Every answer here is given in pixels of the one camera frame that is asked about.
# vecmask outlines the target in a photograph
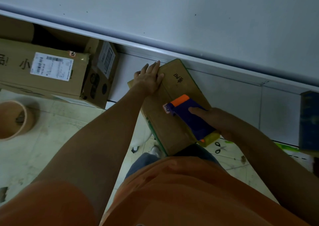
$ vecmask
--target scissors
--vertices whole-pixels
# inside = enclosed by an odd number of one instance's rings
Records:
[[[218,142],[215,142],[215,145],[216,146],[218,146],[218,147],[220,147],[220,149],[217,149],[216,151],[215,151],[215,153],[216,154],[219,154],[220,153],[220,150],[225,150],[225,148],[226,148],[226,146],[220,146],[220,143],[218,143]]]

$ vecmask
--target person's right hand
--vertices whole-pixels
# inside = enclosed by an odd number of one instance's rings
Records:
[[[199,116],[210,126],[217,129],[224,139],[233,142],[234,133],[238,128],[247,126],[248,124],[230,113],[219,108],[211,108],[208,111],[198,107],[190,107],[189,112]]]

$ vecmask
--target finger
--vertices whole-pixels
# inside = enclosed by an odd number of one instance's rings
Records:
[[[135,79],[136,77],[138,77],[139,74],[141,74],[140,71],[135,72],[135,73],[134,73],[134,79]]]
[[[150,65],[148,68],[147,68],[147,71],[146,71],[146,74],[151,74],[152,73],[152,70],[154,68],[154,66],[156,65],[156,62],[152,65]]]
[[[157,76],[157,79],[156,79],[156,82],[157,82],[157,85],[160,85],[160,83],[162,82],[162,80],[164,79],[164,74],[160,74]]]
[[[146,64],[142,69],[140,74],[145,74],[147,70],[148,64]]]
[[[159,68],[160,68],[160,61],[157,61],[153,70],[152,70],[152,74],[156,75],[157,72],[159,71]]]
[[[204,118],[207,114],[207,111],[200,109],[199,107],[190,107],[188,108],[189,112],[191,114],[194,114],[196,116],[199,116],[200,118]]]

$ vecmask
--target white sneaker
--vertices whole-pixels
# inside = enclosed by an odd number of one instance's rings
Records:
[[[153,146],[153,147],[151,148],[150,154],[153,154],[153,155],[155,155],[157,158],[160,158],[162,152],[161,152],[161,150],[160,150],[157,146]]]

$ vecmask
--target person's left hand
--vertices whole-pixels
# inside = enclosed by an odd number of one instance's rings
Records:
[[[160,67],[160,61],[151,66],[146,64],[141,71],[135,72],[133,87],[142,89],[147,96],[153,94],[164,78],[164,74],[157,75]]]

